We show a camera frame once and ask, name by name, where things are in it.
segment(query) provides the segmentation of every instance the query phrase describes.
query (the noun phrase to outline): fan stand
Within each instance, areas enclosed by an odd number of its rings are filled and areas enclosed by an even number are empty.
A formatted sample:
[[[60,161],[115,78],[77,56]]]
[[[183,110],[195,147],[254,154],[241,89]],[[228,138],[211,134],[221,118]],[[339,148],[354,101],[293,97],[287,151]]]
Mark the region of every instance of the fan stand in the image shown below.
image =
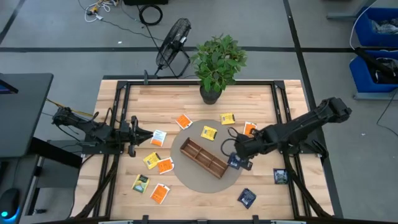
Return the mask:
[[[187,63],[185,64],[185,66],[184,66],[184,68],[182,69],[182,71],[180,72],[180,74],[179,75],[177,75],[177,76],[166,76],[166,77],[158,77],[157,76],[157,73],[159,72],[159,70],[162,70],[162,66],[163,65],[159,65],[159,67],[157,68],[157,70],[156,70],[156,72],[155,72],[155,74],[154,74],[154,76],[156,77],[156,79],[161,79],[161,78],[180,78],[183,74],[184,74],[184,72],[186,71],[186,69],[188,68],[188,66],[189,66],[189,64],[191,63],[191,60],[189,59],[189,56],[188,56],[188,54],[183,50],[183,49],[181,49],[180,50],[185,56],[186,56],[186,58],[187,58]]]

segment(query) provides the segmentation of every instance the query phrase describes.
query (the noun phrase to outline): potted plant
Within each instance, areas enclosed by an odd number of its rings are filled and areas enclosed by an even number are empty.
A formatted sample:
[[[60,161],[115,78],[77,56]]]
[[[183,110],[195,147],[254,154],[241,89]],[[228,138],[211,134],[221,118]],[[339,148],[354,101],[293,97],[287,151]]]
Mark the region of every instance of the potted plant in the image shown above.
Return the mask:
[[[246,66],[246,52],[231,36],[212,37],[197,45],[198,53],[191,57],[195,75],[200,79],[200,94],[206,104],[216,103],[227,85],[235,84],[234,74]]]

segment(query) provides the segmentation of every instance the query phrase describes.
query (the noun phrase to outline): gray floor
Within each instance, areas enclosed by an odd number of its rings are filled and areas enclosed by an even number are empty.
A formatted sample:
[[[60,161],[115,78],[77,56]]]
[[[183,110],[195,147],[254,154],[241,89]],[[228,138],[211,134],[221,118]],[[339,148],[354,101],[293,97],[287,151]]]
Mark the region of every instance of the gray floor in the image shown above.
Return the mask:
[[[87,6],[94,0],[81,0]],[[349,47],[352,21],[328,21],[328,11],[351,11],[359,1],[289,0],[302,47]],[[0,30],[5,26],[18,0],[0,1]],[[379,0],[377,7],[398,7],[396,0]],[[124,7],[137,16],[135,7]],[[161,6],[164,18],[152,34],[163,38],[180,17],[187,17],[193,29],[186,46],[195,46],[212,35],[231,34],[243,46],[293,47],[285,9],[281,0],[170,0]],[[26,0],[0,47],[153,47],[150,39],[119,30],[109,24],[84,21],[77,0]],[[120,8],[102,13],[104,19],[137,32],[147,33]],[[354,35],[354,45],[358,40]],[[94,112],[103,75],[140,75],[155,71],[155,52],[75,52],[75,53],[0,53],[0,72],[54,74],[49,98],[77,110]],[[301,79],[297,56],[292,52],[248,52],[248,66],[239,78]],[[385,101],[354,101],[355,85],[349,62],[354,54],[305,53],[304,59],[319,103],[331,96],[342,98],[353,109],[349,121],[326,125],[326,144],[331,158],[338,195],[345,218],[398,222],[398,139],[376,126]],[[181,69],[177,57],[174,70]],[[161,75],[171,75],[169,70]],[[193,75],[189,68],[185,76]],[[395,103],[381,123],[398,131]],[[45,105],[46,113],[55,107]],[[43,115],[35,135],[41,139],[70,139],[50,124]],[[49,215],[24,218],[24,223],[65,218],[69,213],[73,189],[47,189],[40,207],[51,208]],[[58,216],[51,215],[61,210]]]

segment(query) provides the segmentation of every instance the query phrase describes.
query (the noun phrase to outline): wooden tabletop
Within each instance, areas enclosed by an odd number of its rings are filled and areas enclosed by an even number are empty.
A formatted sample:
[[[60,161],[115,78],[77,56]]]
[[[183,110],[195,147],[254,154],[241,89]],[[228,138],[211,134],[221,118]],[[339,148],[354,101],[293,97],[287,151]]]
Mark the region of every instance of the wooden tabletop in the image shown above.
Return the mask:
[[[96,121],[103,121],[106,110],[112,107],[117,82],[117,80],[101,82],[95,107],[95,111],[99,111]],[[285,80],[285,85],[292,118],[306,113],[308,109],[300,80]],[[278,95],[280,107],[283,108],[279,92]],[[218,121],[220,113],[229,112],[235,115],[236,124],[232,126],[238,131],[243,131],[245,121],[257,123],[258,129],[277,122],[271,88],[264,85],[228,86],[215,105],[204,104],[197,85],[132,86],[127,109],[128,122],[131,116],[135,115],[139,120],[140,128],[149,131],[159,129],[167,132],[167,137],[163,147],[151,145],[149,141],[146,141],[136,147],[136,157],[129,157],[127,151],[121,156],[111,219],[140,220],[143,215],[149,215],[151,220],[202,218],[250,220],[253,215],[259,215],[260,219],[292,219],[288,185],[274,183],[273,169],[285,167],[278,151],[255,157],[252,160],[252,170],[243,170],[234,185],[214,194],[190,190],[173,172],[159,175],[156,168],[149,170],[142,161],[154,151],[161,158],[170,156],[173,139],[180,131],[175,119],[181,114],[186,114],[192,121],[200,119]],[[117,119],[120,118],[120,114],[121,110],[118,110]],[[102,155],[95,155],[81,168],[72,216],[86,205],[95,192],[102,158]],[[307,188],[326,212],[333,213],[320,159],[314,154],[303,154],[301,163]],[[131,189],[138,174],[150,178],[150,184],[144,194]],[[162,205],[158,205],[150,198],[158,183],[165,184],[171,189]],[[246,209],[237,201],[244,188],[250,189],[257,195],[250,209]],[[300,192],[297,187],[295,189],[300,214],[304,215]],[[104,213],[105,199],[106,197],[103,197],[100,214]]]

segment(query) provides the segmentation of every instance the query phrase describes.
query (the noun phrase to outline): plant pot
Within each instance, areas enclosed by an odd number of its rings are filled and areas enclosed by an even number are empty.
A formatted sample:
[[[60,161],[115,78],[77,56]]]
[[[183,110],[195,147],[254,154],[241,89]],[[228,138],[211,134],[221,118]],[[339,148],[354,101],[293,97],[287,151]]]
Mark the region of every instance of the plant pot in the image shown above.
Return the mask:
[[[199,91],[201,97],[203,98],[203,102],[208,105],[215,104],[218,98],[221,96],[221,91],[217,92],[214,91],[214,89],[211,89],[209,92],[207,92],[204,86],[200,86]]]

